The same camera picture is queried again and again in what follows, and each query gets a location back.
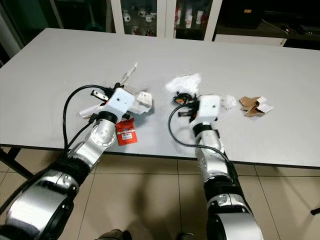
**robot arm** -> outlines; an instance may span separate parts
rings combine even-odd
[[[116,123],[134,101],[131,93],[120,87],[115,89],[87,139],[50,165],[14,201],[0,228],[1,240],[58,239],[72,213],[80,185],[106,148],[115,142]]]
[[[196,144],[215,148],[225,154],[219,132],[214,128],[219,114],[220,97],[202,95],[197,101],[189,114]],[[234,165],[212,149],[196,148],[195,155],[200,165],[207,200],[207,239],[263,240]]]

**white table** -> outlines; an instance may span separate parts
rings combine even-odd
[[[194,149],[169,135],[175,105],[165,84],[200,73],[200,94],[264,96],[274,106],[260,118],[244,117],[239,105],[221,112],[217,128],[232,161],[320,167],[320,51],[66,29],[45,29],[0,69],[0,143],[62,149],[68,95],[87,84],[112,87],[135,62],[129,83],[152,94],[153,110],[135,117],[138,143],[115,143],[108,152],[194,158]],[[78,111],[99,102],[90,92],[70,103],[69,140],[87,123]],[[172,126],[193,143],[187,118]]]

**cabinet door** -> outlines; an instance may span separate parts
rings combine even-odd
[[[173,2],[175,2],[174,6],[174,3],[167,1],[165,37],[211,41],[222,0],[176,0]]]
[[[125,34],[165,36],[166,0],[121,0],[121,16]]]
[[[0,0],[23,45],[45,28],[115,32],[110,0]]]

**bottle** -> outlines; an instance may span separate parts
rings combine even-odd
[[[191,24],[192,24],[192,15],[188,15],[187,18],[186,18],[186,24],[185,24],[185,27],[187,29],[191,28]]]
[[[196,21],[195,24],[201,24],[202,15],[204,14],[204,11],[198,10],[198,13],[196,14]]]
[[[192,15],[192,7],[188,6],[185,10],[185,18],[184,21],[187,22],[187,18],[189,15]]]
[[[181,9],[179,8],[177,13],[176,13],[177,19],[176,19],[176,24],[180,24],[180,19],[181,19]]]

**tiled floor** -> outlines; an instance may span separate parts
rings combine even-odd
[[[17,160],[36,173],[58,153],[23,149]],[[317,240],[320,170],[236,165],[265,240]],[[0,204],[24,178],[0,162]],[[75,199],[60,240],[93,240],[127,229],[134,240],[174,240],[180,231],[206,239],[206,200],[195,161],[104,155]]]

